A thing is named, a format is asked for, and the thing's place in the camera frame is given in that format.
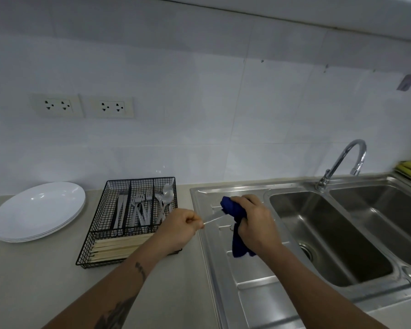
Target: forearm tattoo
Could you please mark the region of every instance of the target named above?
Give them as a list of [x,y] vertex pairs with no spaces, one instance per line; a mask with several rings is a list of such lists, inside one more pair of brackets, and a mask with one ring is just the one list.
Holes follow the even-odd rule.
[[[135,267],[137,271],[142,275],[143,282],[146,280],[146,274],[139,262],[136,262]],[[126,317],[131,310],[134,303],[135,296],[126,299],[123,302],[119,302],[113,310],[110,310],[107,315],[102,315],[95,325],[95,329],[120,329],[125,323]]]

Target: faucet spout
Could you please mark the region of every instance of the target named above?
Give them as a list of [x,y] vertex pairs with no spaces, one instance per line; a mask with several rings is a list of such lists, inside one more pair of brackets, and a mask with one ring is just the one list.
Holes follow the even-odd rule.
[[320,179],[320,181],[317,182],[315,185],[315,188],[319,191],[323,191],[326,186],[329,184],[330,179],[332,178],[333,174],[337,170],[338,166],[340,166],[341,162],[344,160],[345,156],[348,154],[348,152],[356,145],[359,145],[359,156],[358,159],[356,160],[355,166],[351,169],[350,174],[351,175],[359,175],[359,172],[361,171],[362,164],[364,163],[364,159],[367,153],[367,144],[363,139],[356,139],[354,141],[351,141],[343,150],[341,153],[340,157],[336,160],[335,164],[332,166],[331,169],[326,170],[324,176]]

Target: double sink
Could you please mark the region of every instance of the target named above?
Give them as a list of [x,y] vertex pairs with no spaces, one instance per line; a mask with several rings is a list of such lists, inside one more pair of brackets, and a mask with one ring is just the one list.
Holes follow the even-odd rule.
[[[411,298],[411,183],[395,174],[191,189],[195,210],[219,210],[222,196],[256,194],[283,244],[364,311]],[[284,288],[258,258],[233,258],[234,221],[200,232],[222,328],[300,328]]]

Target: sink drain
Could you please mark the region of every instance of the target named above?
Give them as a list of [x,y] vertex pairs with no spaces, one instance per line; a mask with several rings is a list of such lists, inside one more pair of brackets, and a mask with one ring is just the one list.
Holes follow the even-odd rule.
[[309,248],[308,248],[305,244],[303,244],[303,243],[299,243],[298,245],[300,246],[300,248],[301,248],[301,250],[303,251],[303,253],[305,253],[305,255],[307,256],[307,258],[309,259],[309,261],[312,262],[312,260],[313,260],[313,255],[312,255],[312,252],[309,250]]

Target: white plate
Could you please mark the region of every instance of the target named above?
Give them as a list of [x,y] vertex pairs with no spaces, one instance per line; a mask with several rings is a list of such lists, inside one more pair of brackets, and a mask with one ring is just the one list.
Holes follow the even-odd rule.
[[70,223],[81,213],[82,209],[84,208],[84,205],[85,205],[85,203],[82,204],[81,209],[79,209],[79,211],[77,212],[77,214],[76,214],[75,216],[71,217],[71,218],[70,218],[68,221],[66,221],[64,224],[62,224],[61,226],[58,226],[57,228],[54,228],[53,230],[51,230],[51,231],[49,231],[49,232],[46,232],[46,233],[43,233],[43,234],[40,234],[40,235],[31,237],[31,238],[24,238],[24,239],[1,239],[1,238],[0,238],[0,240],[1,240],[1,241],[4,241],[4,242],[7,242],[7,243],[24,243],[24,242],[26,242],[26,241],[32,241],[32,240],[36,240],[36,239],[40,239],[40,238],[43,238],[43,237],[45,237],[45,236],[48,236],[48,235],[50,235],[50,234],[52,234],[52,233],[54,233],[54,232],[62,229],[62,228],[65,227],[66,225],[70,224]]
[[0,239],[28,239],[49,233],[75,216],[84,203],[84,190],[71,182],[25,190],[0,206]]

